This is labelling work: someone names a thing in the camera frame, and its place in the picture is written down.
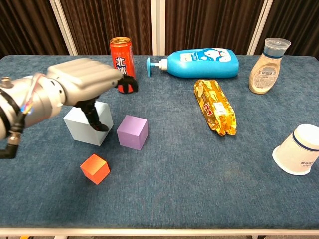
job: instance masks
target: robotic hand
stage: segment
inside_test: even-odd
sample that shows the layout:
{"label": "robotic hand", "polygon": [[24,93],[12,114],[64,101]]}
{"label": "robotic hand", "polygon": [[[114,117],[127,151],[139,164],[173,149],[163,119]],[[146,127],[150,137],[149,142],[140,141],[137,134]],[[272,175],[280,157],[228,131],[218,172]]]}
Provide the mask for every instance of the robotic hand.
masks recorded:
{"label": "robotic hand", "polygon": [[15,158],[21,134],[27,127],[60,113],[61,107],[79,107],[96,131],[108,131],[100,122],[95,100],[110,88],[129,85],[138,91],[137,81],[113,67],[91,59],[76,59],[50,66],[46,75],[36,73],[31,78],[11,81],[2,78],[0,84],[0,140],[8,137],[0,158]]}

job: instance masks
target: orange can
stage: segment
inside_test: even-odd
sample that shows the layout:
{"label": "orange can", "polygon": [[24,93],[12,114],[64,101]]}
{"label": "orange can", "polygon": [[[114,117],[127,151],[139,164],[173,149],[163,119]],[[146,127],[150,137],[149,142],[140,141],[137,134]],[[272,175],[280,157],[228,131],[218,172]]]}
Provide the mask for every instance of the orange can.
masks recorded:
{"label": "orange can", "polygon": [[[136,79],[131,40],[128,37],[112,38],[110,49],[114,68],[120,70],[123,75],[133,76]],[[118,86],[118,91],[124,93],[123,87]],[[129,85],[129,93],[131,92],[133,89]]]}

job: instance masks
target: blue bottle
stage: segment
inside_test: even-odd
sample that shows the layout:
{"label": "blue bottle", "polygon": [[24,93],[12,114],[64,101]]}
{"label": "blue bottle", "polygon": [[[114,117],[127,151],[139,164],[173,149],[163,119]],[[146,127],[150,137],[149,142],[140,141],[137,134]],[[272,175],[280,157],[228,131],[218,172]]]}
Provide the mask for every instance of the blue bottle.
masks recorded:
{"label": "blue bottle", "polygon": [[146,61],[148,76],[151,67],[181,78],[231,78],[238,73],[238,59],[233,51],[221,48],[204,48],[177,51],[158,63]]}

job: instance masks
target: table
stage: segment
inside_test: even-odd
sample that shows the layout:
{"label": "table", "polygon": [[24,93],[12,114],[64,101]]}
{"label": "table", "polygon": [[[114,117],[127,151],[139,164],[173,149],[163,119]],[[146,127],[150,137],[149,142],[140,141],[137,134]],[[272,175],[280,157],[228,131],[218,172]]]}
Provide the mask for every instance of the table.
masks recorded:
{"label": "table", "polygon": [[[46,73],[79,57],[112,64],[110,56],[7,56],[0,75]],[[272,159],[298,125],[319,125],[319,62],[284,56],[275,86],[256,95],[248,78],[258,56],[238,56],[238,76],[218,80],[238,131],[220,137],[196,101],[196,80],[155,68],[147,77],[146,58],[134,59],[138,93],[99,98],[114,122],[101,146],[72,139],[63,121],[71,107],[63,107],[25,130],[15,159],[0,160],[0,235],[319,235],[319,161],[293,176]],[[125,115],[149,121],[141,151],[119,145]],[[98,186],[80,170],[93,153],[111,168]]]}

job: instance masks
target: paper cup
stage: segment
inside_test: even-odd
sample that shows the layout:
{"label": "paper cup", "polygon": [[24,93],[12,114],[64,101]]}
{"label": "paper cup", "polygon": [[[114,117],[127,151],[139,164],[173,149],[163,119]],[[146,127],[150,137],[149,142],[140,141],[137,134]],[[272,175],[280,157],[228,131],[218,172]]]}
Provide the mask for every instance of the paper cup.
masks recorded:
{"label": "paper cup", "polygon": [[277,165],[293,175],[305,175],[319,157],[319,128],[302,124],[273,151]]}

